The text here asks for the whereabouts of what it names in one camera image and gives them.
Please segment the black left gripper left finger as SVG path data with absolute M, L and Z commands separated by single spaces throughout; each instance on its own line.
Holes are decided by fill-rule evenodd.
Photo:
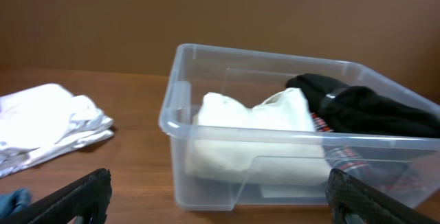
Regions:
M 30 206 L 1 219 L 1 224 L 104 224 L 112 195 L 110 170 L 99 168 Z

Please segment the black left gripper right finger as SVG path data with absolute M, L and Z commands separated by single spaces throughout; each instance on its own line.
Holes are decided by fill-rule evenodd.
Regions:
M 337 168 L 329 174 L 326 198 L 333 224 L 439 224 Z

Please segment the plaid shirt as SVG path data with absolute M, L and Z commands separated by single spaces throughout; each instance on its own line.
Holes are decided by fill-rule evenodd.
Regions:
M 397 194 L 425 190 L 410 157 L 399 149 L 324 146 L 327 163 L 382 192 Z

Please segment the blue jeans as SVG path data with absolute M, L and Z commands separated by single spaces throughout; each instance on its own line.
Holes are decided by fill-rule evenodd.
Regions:
M 32 202 L 32 195 L 27 188 L 21 188 L 14 192 L 1 194 L 0 196 L 0 217 L 3 219 L 29 206 Z

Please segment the black garment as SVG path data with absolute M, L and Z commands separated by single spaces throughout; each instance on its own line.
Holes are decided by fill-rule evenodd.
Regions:
M 298 75 L 285 86 L 299 88 L 309 110 L 335 132 L 439 138 L 439 118 L 368 87 L 350 86 L 318 74 Z

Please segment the cream cloth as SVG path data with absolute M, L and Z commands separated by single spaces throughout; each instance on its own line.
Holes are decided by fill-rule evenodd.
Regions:
M 316 186 L 327 180 L 321 137 L 299 88 L 247 108 L 207 93 L 193 119 L 198 133 L 186 153 L 186 173 L 232 183 Z

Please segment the white printed shirt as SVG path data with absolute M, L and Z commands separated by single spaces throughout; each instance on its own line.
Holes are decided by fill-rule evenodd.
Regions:
M 108 139 L 112 125 L 91 98 L 58 84 L 1 96 L 1 177 Z

